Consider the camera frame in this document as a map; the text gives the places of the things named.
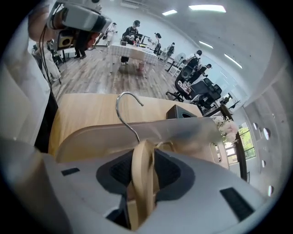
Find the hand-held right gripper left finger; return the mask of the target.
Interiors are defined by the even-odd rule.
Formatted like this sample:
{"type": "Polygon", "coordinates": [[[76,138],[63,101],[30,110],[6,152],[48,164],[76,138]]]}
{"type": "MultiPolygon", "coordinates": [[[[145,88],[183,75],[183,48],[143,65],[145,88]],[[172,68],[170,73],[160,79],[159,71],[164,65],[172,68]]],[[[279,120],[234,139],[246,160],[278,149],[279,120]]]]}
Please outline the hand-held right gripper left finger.
{"type": "Polygon", "coordinates": [[[108,191],[96,178],[102,161],[60,165],[53,156],[16,140],[0,140],[0,171],[22,209],[50,234],[129,234],[126,188],[108,191]]]}

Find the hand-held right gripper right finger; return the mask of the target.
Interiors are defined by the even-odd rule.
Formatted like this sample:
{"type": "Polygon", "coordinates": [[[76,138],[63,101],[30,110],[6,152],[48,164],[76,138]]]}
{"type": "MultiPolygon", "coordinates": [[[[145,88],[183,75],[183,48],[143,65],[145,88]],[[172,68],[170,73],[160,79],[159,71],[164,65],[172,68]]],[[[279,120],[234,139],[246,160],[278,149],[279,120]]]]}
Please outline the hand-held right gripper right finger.
{"type": "Polygon", "coordinates": [[[251,184],[212,162],[156,150],[155,165],[165,178],[156,208],[139,234],[246,234],[276,204],[251,184]]]}

